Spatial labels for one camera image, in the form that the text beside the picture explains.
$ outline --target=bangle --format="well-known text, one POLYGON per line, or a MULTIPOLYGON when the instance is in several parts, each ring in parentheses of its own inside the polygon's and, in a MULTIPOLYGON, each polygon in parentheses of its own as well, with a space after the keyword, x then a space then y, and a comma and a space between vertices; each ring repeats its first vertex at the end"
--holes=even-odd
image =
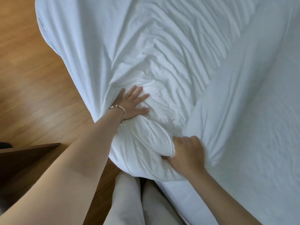
POLYGON ((124 117, 123 117, 123 120, 124 120, 124 118, 125 118, 125 116, 126 116, 126 110, 124 109, 124 107, 119 106, 119 105, 114 105, 114 106, 111 106, 110 109, 112 109, 112 108, 114 108, 114 107, 121 107, 121 108, 124 110, 124 112, 125 112, 124 117))

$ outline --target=bed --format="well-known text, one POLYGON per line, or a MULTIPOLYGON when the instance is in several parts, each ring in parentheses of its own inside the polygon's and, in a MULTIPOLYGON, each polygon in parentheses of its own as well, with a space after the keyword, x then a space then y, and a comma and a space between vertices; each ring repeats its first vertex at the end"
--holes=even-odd
POLYGON ((151 94, 110 158, 155 180, 187 223, 216 221, 161 159, 172 135, 198 136, 209 172, 263 224, 298 223, 299 0, 36 0, 36 11, 94 121, 122 87, 151 94))

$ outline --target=floor plank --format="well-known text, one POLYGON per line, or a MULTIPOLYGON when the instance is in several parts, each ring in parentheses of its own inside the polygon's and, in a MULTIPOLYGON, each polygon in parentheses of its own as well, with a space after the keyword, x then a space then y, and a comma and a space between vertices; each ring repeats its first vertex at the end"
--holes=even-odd
MULTIPOLYGON (((23 195, 93 124, 62 60, 45 43, 35 0, 0 0, 0 141, 15 147, 61 142, 7 185, 23 195)), ((119 169, 108 161, 85 224, 102 224, 119 169)))

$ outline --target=person's left arm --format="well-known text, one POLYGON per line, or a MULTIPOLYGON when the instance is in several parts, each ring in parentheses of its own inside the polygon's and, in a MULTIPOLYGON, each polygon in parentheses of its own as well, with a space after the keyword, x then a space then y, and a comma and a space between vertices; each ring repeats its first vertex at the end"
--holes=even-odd
POLYGON ((0 217, 1 225, 81 225, 92 202, 108 159, 114 135, 121 121, 146 115, 149 108, 135 106, 149 95, 138 97, 136 86, 124 95, 93 128, 72 143, 46 170, 35 185, 0 217))

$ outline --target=leg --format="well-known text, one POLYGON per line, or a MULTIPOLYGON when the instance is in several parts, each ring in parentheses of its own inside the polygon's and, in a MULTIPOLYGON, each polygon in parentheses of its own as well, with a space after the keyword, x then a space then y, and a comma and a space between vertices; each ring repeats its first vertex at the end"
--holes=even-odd
POLYGON ((146 181, 145 183, 142 205, 145 223, 147 225, 185 224, 172 208, 171 204, 161 195, 157 187, 151 181, 146 181))
POLYGON ((121 172, 115 180, 112 207, 103 225, 145 225, 140 180, 121 172))

